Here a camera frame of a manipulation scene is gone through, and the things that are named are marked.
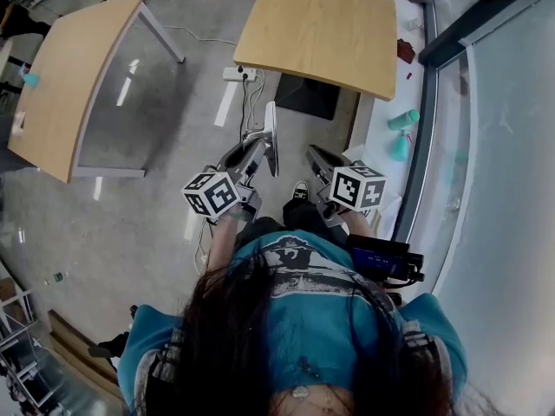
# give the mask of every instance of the wooden plank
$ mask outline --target wooden plank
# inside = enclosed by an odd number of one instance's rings
[[[88,354],[88,347],[94,345],[90,339],[79,333],[52,309],[49,311],[49,321],[52,332],[61,338],[66,346],[71,347],[77,356],[87,359],[99,373],[114,384],[118,383],[117,375],[106,359],[91,357]]]
[[[80,358],[68,350],[68,348],[56,337],[55,333],[51,333],[49,337],[50,342],[52,342],[52,347],[61,356],[58,360],[62,361],[63,365],[72,373],[96,391],[102,393],[102,395],[110,399],[123,401],[123,397],[117,385],[84,364]]]
[[[393,0],[257,0],[233,59],[389,101],[396,35]]]
[[[143,0],[112,0],[58,18],[39,49],[17,112],[23,134],[8,148],[62,182],[71,180],[82,124],[110,53]]]

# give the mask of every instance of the red object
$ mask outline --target red object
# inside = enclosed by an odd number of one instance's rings
[[[416,53],[413,49],[413,45],[409,42],[405,42],[401,38],[397,40],[397,57],[410,65],[415,59],[415,55]]]

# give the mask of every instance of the concrete floor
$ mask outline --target concrete floor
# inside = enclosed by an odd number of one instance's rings
[[[38,7],[33,17],[52,23],[56,15],[51,11],[67,14],[100,1],[47,0],[48,9]],[[147,5],[164,25],[236,42],[254,1],[147,0]],[[95,179],[65,185],[31,168],[5,178],[0,255],[25,287],[36,289],[39,315],[55,309],[94,341],[126,328],[134,303],[167,313],[182,308],[197,279],[193,253],[199,221],[195,237],[184,239],[188,206],[180,188],[205,165],[218,162],[238,139],[240,88],[225,125],[213,125],[226,85],[223,67],[233,64],[234,47],[199,42],[183,29],[170,34],[185,50],[184,64],[173,62],[149,31],[130,29],[102,84],[83,147],[83,164],[144,166],[144,179],[104,179],[95,200]],[[32,60],[40,37],[15,41],[13,55]],[[135,59],[139,64],[127,98],[117,107]],[[257,121],[264,118],[278,79],[278,73],[266,72]],[[263,164],[254,179],[263,215],[280,219],[298,180],[316,186],[306,147],[315,143],[341,152],[355,98],[342,90],[333,121],[277,109],[281,173],[273,179]],[[24,231],[23,243],[19,231]],[[67,271],[68,279],[44,287],[44,278],[58,271]]]

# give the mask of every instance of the black pants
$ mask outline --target black pants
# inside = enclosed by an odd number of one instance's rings
[[[23,6],[16,5],[3,27],[2,37],[20,36],[21,34],[40,34],[43,37],[50,31],[50,25],[44,22],[35,22],[29,17],[29,11]]]
[[[284,225],[273,218],[258,218],[247,224],[237,235],[236,249],[239,249],[254,239],[276,231],[308,231],[331,242],[340,248],[345,248],[347,235],[340,226],[328,228],[323,221],[316,205],[303,198],[293,198],[284,206]]]

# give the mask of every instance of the shirt sleeve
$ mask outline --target shirt sleeve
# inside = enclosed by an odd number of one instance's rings
[[[453,373],[453,394],[455,400],[467,382],[467,356],[459,335],[441,310],[437,297],[423,294],[399,309],[406,321],[418,321],[422,333],[439,337],[447,348]]]
[[[161,350],[172,340],[181,319],[165,315],[149,305],[137,308],[125,350],[118,365],[118,383],[129,408],[133,408],[134,388],[140,360],[152,350]]]

